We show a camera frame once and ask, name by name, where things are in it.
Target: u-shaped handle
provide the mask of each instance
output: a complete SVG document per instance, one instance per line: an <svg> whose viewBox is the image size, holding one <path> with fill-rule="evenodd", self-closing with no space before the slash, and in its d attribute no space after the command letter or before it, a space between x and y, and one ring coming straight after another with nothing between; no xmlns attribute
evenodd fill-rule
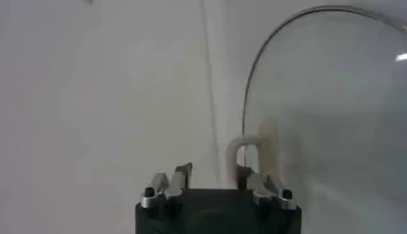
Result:
<svg viewBox="0 0 407 234"><path fill-rule="evenodd" d="M258 151L259 174L266 182L266 177L279 178L278 134L274 121L265 120L258 135L244 135L231 141L226 149L226 173L228 182L237 184L237 151L242 146L254 145Z"/></svg>

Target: white backdrop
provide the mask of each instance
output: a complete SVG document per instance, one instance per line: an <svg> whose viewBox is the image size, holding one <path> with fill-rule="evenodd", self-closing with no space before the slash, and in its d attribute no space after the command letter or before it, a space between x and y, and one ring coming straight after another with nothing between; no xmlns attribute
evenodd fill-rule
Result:
<svg viewBox="0 0 407 234"><path fill-rule="evenodd" d="M0 233L134 233L155 172L216 184L199 0L0 1Z"/></svg>

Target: white wall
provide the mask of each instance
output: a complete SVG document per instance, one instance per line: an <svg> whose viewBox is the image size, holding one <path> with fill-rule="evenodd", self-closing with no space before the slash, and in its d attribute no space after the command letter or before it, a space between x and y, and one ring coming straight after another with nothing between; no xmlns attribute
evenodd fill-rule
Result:
<svg viewBox="0 0 407 234"><path fill-rule="evenodd" d="M217 182L199 0L1 0L0 233L133 233L155 172Z"/></svg>

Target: transparent plastic dome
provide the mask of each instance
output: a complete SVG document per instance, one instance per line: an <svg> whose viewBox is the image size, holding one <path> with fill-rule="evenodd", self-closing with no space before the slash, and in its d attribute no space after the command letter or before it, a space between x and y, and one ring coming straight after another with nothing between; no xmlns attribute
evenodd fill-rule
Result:
<svg viewBox="0 0 407 234"><path fill-rule="evenodd" d="M355 8L315 8L269 38L249 78L244 134L272 117L304 233L407 228L407 35ZM255 164L255 152L246 162Z"/></svg>

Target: black screw head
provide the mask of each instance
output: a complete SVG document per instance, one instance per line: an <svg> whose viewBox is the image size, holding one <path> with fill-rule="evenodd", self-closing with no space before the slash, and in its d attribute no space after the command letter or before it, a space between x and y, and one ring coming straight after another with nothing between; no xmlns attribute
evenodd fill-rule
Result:
<svg viewBox="0 0 407 234"><path fill-rule="evenodd" d="M153 197L155 195L155 190L152 187L148 187L146 188L146 190L144 190L144 196L145 197Z"/></svg>
<svg viewBox="0 0 407 234"><path fill-rule="evenodd" d="M282 197L287 200L293 199L293 192L289 189L285 189L282 192Z"/></svg>

